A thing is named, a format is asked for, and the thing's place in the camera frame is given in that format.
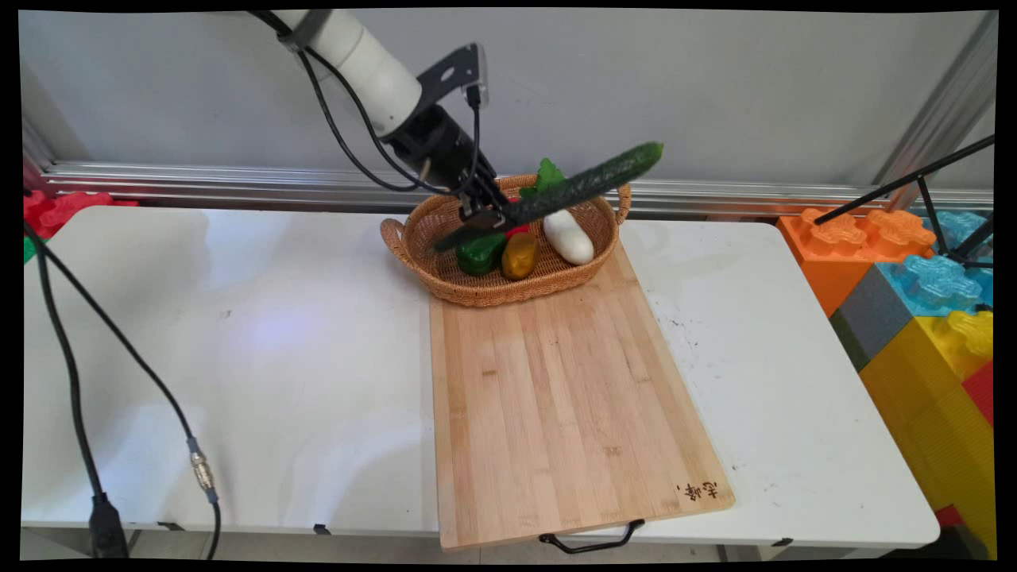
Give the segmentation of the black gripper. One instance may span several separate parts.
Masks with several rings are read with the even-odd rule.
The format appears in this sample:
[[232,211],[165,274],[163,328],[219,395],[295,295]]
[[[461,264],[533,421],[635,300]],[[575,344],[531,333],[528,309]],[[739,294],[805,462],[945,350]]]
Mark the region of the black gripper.
[[474,138],[443,106],[433,105],[421,111],[385,135],[384,142],[426,184],[464,192],[476,199],[460,202],[460,238],[482,238],[506,231],[502,207],[511,201],[497,183],[493,166],[476,151]]

